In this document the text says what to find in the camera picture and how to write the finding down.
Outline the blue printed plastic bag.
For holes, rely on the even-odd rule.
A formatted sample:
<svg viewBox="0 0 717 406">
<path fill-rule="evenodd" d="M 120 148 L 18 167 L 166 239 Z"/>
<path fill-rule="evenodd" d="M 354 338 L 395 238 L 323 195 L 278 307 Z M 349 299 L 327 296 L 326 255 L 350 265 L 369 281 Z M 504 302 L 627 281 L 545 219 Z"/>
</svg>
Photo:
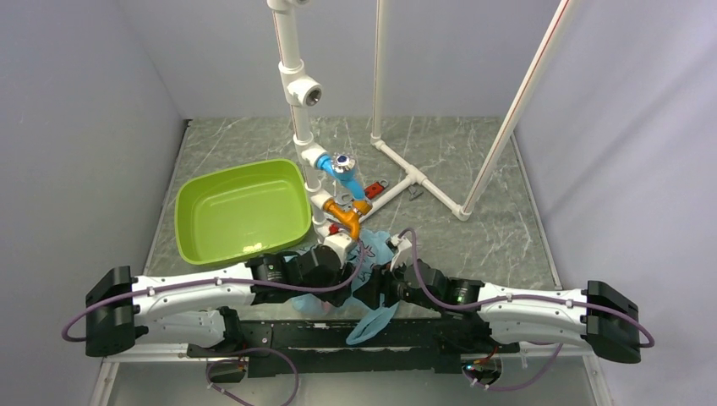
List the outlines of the blue printed plastic bag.
<svg viewBox="0 0 717 406">
<path fill-rule="evenodd" d="M 369 281 L 372 266 L 391 262 L 393 253 L 386 243 L 390 237 L 391 235 L 384 230 L 362 230 L 361 241 L 365 248 L 365 256 L 359 268 L 358 275 L 352 280 L 352 293 L 363 287 Z M 301 315 L 329 315 L 332 313 L 340 313 L 344 310 L 363 311 L 364 314 L 360 318 L 358 325 L 348 334 L 345 340 L 348 346 L 357 346 L 375 337 L 386 328 L 393 316 L 397 313 L 398 304 L 386 307 L 384 297 L 381 297 L 380 300 L 381 305 L 377 310 L 372 310 L 353 295 L 347 299 L 343 305 L 338 307 L 322 302 L 313 294 L 303 294 L 292 298 L 290 304 Z"/>
</svg>

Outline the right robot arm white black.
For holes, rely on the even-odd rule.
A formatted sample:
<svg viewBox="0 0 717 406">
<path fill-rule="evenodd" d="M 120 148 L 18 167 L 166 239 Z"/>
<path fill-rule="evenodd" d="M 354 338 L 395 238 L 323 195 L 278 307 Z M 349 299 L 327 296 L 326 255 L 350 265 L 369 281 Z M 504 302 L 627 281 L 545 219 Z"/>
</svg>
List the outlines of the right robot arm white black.
<svg viewBox="0 0 717 406">
<path fill-rule="evenodd" d="M 417 261 L 374 266 L 354 295 L 371 309 L 406 302 L 464 319 L 467 342 L 477 351 L 518 342 L 564 343 L 615 363 L 642 359 L 638 306 L 602 281 L 562 291 L 516 289 L 447 277 Z"/>
</svg>

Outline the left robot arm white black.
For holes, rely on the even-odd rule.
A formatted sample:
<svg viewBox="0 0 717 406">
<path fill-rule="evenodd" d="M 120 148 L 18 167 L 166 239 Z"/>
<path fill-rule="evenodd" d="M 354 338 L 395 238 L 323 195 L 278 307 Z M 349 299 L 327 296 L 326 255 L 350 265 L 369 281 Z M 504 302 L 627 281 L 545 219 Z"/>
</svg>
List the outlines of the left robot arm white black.
<svg viewBox="0 0 717 406">
<path fill-rule="evenodd" d="M 120 266 L 85 296 L 80 340 L 92 358 L 121 354 L 137 343 L 186 343 L 234 354 L 250 346 L 240 308 L 283 304 L 303 294 L 342 305 L 366 254 L 362 243 L 318 244 L 176 277 L 133 277 Z"/>
</svg>

